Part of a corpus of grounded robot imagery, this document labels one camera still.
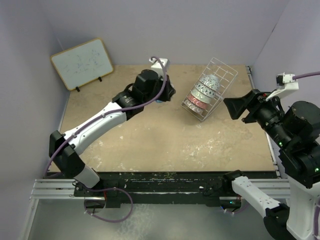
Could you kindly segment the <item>blue floral pattern bowl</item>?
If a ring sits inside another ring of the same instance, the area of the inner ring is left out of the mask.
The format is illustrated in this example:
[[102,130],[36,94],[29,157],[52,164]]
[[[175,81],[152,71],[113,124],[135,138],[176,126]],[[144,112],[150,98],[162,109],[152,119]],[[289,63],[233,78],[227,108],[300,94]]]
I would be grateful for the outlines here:
[[211,88],[207,87],[203,83],[198,81],[194,86],[199,92],[206,95],[207,97],[210,97],[210,98],[215,97],[215,91],[212,90]]

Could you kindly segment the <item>orange floral pattern bowl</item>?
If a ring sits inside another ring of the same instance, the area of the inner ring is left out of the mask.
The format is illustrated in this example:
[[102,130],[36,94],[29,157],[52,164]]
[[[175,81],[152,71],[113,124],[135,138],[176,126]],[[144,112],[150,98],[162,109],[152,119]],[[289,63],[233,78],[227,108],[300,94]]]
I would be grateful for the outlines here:
[[189,95],[189,96],[187,97],[187,99],[188,99],[190,102],[192,102],[194,105],[196,105],[197,107],[199,107],[199,108],[201,108],[201,109],[203,109],[203,110],[205,110],[205,109],[208,107],[208,104],[207,104],[207,103],[198,100],[197,98],[195,98],[195,97],[192,96],[192,95]]

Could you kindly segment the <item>red rimmed bowl underneath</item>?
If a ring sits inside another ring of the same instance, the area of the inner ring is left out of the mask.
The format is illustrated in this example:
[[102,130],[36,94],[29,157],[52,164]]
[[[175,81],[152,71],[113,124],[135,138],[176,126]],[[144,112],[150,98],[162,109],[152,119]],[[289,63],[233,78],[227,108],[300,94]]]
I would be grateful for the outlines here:
[[219,79],[213,74],[204,75],[199,81],[215,92],[218,92],[221,86]]

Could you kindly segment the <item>white bowl maroon pattern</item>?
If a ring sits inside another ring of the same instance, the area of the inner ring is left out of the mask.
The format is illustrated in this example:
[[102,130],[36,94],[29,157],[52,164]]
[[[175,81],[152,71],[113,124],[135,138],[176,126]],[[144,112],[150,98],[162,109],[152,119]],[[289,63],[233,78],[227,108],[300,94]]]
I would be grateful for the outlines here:
[[196,114],[202,115],[203,109],[196,105],[187,105],[187,107]]

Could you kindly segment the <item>white bowl green pattern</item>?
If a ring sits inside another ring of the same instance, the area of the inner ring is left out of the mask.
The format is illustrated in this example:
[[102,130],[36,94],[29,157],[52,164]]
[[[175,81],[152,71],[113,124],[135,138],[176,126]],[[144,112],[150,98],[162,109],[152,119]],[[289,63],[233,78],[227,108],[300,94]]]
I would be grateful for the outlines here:
[[212,98],[206,96],[205,94],[201,93],[201,92],[198,91],[197,89],[192,89],[192,90],[190,91],[190,93],[191,93],[196,99],[200,100],[200,101],[203,102],[203,103],[206,103],[206,104],[210,104],[210,103],[211,103]]

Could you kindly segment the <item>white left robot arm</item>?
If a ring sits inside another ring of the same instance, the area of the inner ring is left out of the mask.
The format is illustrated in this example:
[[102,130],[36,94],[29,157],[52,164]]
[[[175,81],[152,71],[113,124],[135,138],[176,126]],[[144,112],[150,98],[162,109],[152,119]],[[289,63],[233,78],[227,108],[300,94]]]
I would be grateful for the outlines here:
[[65,177],[83,184],[91,196],[98,196],[103,191],[102,180],[82,161],[81,154],[106,132],[141,113],[146,105],[168,102],[175,93],[167,74],[160,76],[153,70],[143,70],[135,82],[127,85],[96,115],[65,133],[52,132],[50,160]]

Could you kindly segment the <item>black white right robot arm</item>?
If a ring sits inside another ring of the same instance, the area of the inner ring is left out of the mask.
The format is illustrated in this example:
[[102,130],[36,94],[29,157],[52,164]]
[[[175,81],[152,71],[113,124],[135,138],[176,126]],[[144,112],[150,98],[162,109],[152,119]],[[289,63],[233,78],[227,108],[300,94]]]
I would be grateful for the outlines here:
[[320,109],[296,101],[284,111],[270,92],[251,90],[242,97],[225,98],[230,117],[257,123],[279,147],[279,159],[290,186],[289,204],[268,196],[242,171],[224,175],[222,190],[245,200],[262,216],[276,240],[317,240],[320,237]]

